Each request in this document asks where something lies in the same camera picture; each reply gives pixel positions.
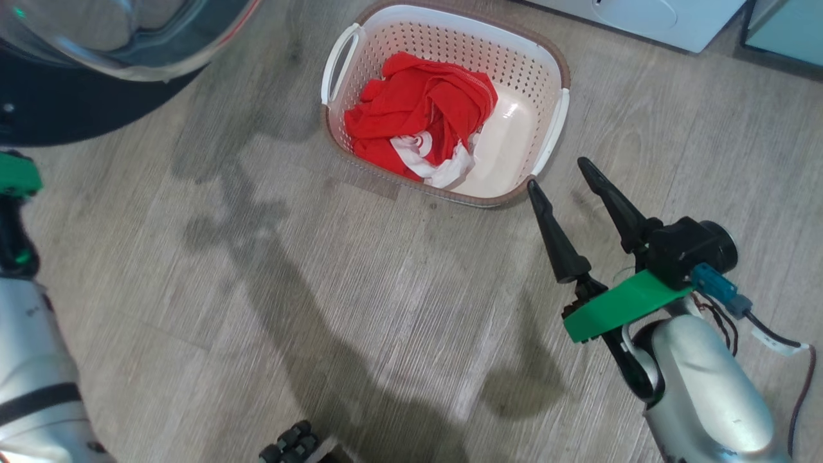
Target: white cloth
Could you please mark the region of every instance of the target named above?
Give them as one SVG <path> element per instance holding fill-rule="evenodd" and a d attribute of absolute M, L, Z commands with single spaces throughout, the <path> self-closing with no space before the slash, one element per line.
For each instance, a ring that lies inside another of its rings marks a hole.
<path fill-rule="evenodd" d="M 451 159 L 434 166 L 425 157 L 431 152 L 431 133 L 420 132 L 415 136 L 404 135 L 391 140 L 394 151 L 398 152 L 403 164 L 418 174 L 426 185 L 445 188 L 474 167 L 474 157 L 462 143 L 454 147 Z"/>

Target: wire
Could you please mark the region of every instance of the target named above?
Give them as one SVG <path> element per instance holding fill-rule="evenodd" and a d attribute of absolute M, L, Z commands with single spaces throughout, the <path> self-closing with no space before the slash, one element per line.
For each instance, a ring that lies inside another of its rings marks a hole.
<path fill-rule="evenodd" d="M 758 320 L 755 314 L 751 313 L 751 311 L 745 311 L 743 313 L 746 318 L 757 327 L 758 330 L 766 333 L 766 335 L 768 335 L 771 339 L 774 339 L 775 341 L 789 347 L 807 348 L 809 350 L 809 369 L 806 373 L 806 380 L 803 382 L 803 388 L 800 390 L 800 396 L 798 396 L 797 402 L 794 404 L 792 417 L 788 425 L 788 455 L 794 458 L 794 435 L 797 431 L 797 419 L 800 417 L 800 408 L 803 406 L 803 402 L 806 400 L 806 396 L 811 388 L 811 379 L 815 376 L 815 367 L 817 366 L 817 349 L 815 349 L 815 346 L 811 344 L 801 344 L 798 341 L 792 341 L 791 339 L 787 339 L 779 334 L 776 334 L 766 325 L 763 325 L 763 323 Z"/>
<path fill-rule="evenodd" d="M 732 357 L 736 357 L 737 356 L 737 343 L 740 340 L 740 333 L 737 332 L 737 327 L 734 325 L 734 321 L 728 315 L 726 315 L 726 311 L 724 309 L 720 308 L 720 305 L 718 305 L 717 301 L 715 301 L 712 297 L 709 297 L 709 296 L 703 294 L 702 292 L 700 293 L 700 295 L 703 296 L 706 299 L 706 301 L 709 301 L 709 304 L 711 304 L 711 306 L 714 308 L 714 310 L 717 313 L 720 314 L 720 316 L 726 321 L 726 323 L 728 323 L 729 326 L 732 327 L 732 333 L 734 334 L 733 346 L 732 346 Z"/>
<path fill-rule="evenodd" d="M 803 389 L 800 390 L 800 396 L 797 398 L 797 403 L 792 410 L 792 418 L 788 425 L 788 455 L 794 458 L 794 432 L 797 429 L 797 418 L 800 416 L 800 407 L 803 401 L 806 400 L 806 395 L 811 388 L 811 379 L 815 376 L 815 365 L 817 364 L 817 350 L 815 346 L 809 344 L 809 371 L 806 373 L 806 382 L 803 383 Z"/>
<path fill-rule="evenodd" d="M 712 317 L 714 318 L 714 323 L 717 324 L 720 331 L 723 333 L 723 337 L 726 339 L 726 348 L 732 351 L 732 357 L 737 356 L 737 341 L 740 338 L 740 335 L 737 332 L 737 327 L 732 322 L 732 319 L 728 318 L 723 310 L 712 300 L 711 298 L 707 297 L 705 294 L 701 293 L 701 296 L 705 297 L 711 304 L 706 302 L 702 302 L 696 294 L 691 294 L 691 299 L 695 302 L 697 308 L 701 311 L 709 311 L 712 313 Z M 729 337 L 728 330 L 726 330 L 726 326 L 723 324 L 723 320 L 729 324 L 732 328 L 732 337 Z"/>
<path fill-rule="evenodd" d="M 763 331 L 764 333 L 766 333 L 770 338 L 774 339 L 775 341 L 777 341 L 781 344 L 786 344 L 789 347 L 794 347 L 794 348 L 801 348 L 802 347 L 801 344 L 798 341 L 792 341 L 791 339 L 786 339 L 783 336 L 781 336 L 779 334 L 776 334 L 774 331 L 767 328 L 766 325 L 763 325 L 763 323 L 760 322 L 760 320 L 757 320 L 757 317 L 755 316 L 755 314 L 751 313 L 751 311 L 745 311 L 745 312 L 743 312 L 743 315 L 745 315 L 746 318 L 749 319 L 749 321 L 754 326 L 756 326 L 758 330 Z"/>

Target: wooden floor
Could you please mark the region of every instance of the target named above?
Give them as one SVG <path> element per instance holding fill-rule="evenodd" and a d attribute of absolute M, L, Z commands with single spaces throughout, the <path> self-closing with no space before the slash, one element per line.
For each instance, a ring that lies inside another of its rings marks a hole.
<path fill-rule="evenodd" d="M 310 419 L 365 462 L 660 461 L 602 343 L 560 323 L 530 206 L 477 210 L 341 161 L 320 124 L 328 51 L 369 0 L 265 2 L 197 81 L 129 127 L 28 150 L 27 207 L 103 442 L 121 461 L 256 461 Z M 575 165 L 649 216 L 737 239 L 773 329 L 823 346 L 823 84 L 741 60 L 738 18 L 699 55 L 527 4 L 449 3 L 538 30 L 572 71 L 541 183 L 611 283 L 631 259 Z M 781 440 L 807 367 L 741 323 Z M 823 451 L 823 382 L 797 460 Z"/>

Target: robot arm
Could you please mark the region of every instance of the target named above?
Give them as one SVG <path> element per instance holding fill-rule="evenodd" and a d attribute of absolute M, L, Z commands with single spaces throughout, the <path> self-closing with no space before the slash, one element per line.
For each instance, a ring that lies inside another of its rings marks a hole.
<path fill-rule="evenodd" d="M 0 152 L 0 462 L 110 463 L 43 288 L 20 208 L 41 188 L 31 160 Z"/>
<path fill-rule="evenodd" d="M 684 217 L 664 226 L 647 219 L 589 159 L 578 164 L 606 204 L 623 250 L 635 256 L 636 275 L 612 290 L 593 279 L 537 182 L 529 182 L 556 279 L 575 283 L 577 299 L 562 314 L 572 340 L 603 339 L 627 386 L 646 404 L 644 417 L 665 461 L 791 461 L 763 398 L 689 298 L 694 290 L 733 288 L 723 294 L 731 305 L 748 302 L 721 275 L 737 265 L 733 239 L 713 222 Z M 671 318 L 629 336 L 630 325 L 659 309 Z"/>

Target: green robot part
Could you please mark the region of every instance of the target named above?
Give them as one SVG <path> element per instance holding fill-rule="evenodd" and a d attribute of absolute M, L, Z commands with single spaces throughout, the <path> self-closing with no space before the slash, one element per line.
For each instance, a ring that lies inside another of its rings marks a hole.
<path fill-rule="evenodd" d="M 644 270 L 595 297 L 563 320 L 575 343 L 596 338 L 686 297 L 694 288 L 675 291 Z"/>
<path fill-rule="evenodd" d="M 13 152 L 0 152 L 0 194 L 26 198 L 41 189 L 43 181 L 31 159 Z"/>

